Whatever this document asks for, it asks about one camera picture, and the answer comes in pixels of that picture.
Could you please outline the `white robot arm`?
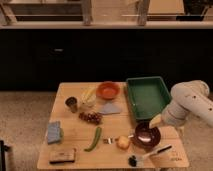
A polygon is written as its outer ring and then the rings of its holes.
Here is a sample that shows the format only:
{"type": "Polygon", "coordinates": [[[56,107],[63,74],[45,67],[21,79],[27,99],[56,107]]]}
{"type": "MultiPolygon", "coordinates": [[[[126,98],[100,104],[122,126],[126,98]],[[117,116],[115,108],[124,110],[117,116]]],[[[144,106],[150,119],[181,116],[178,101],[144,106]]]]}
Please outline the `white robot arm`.
{"type": "Polygon", "coordinates": [[[203,119],[213,127],[213,101],[208,98],[210,88],[202,80],[175,84],[170,91],[171,102],[149,123],[150,128],[170,125],[181,127],[189,113],[203,119]]]}

